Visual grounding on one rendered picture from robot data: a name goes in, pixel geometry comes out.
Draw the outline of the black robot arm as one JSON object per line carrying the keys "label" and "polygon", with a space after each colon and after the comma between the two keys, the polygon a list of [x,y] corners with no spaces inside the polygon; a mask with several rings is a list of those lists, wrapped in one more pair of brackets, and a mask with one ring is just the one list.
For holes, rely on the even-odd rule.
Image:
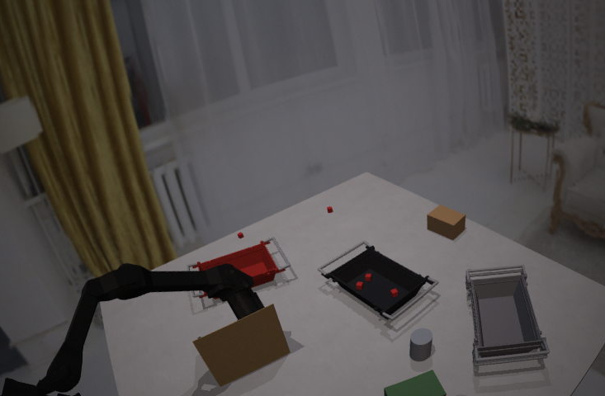
{"label": "black robot arm", "polygon": [[43,380],[35,386],[6,378],[1,396],[49,396],[46,394],[72,390],[81,378],[83,346],[98,302],[127,300],[149,292],[202,290],[208,299],[228,301],[240,320],[265,308],[250,288],[253,285],[250,275],[229,263],[205,271],[149,271],[140,265],[121,264],[118,270],[85,283],[64,343]]}

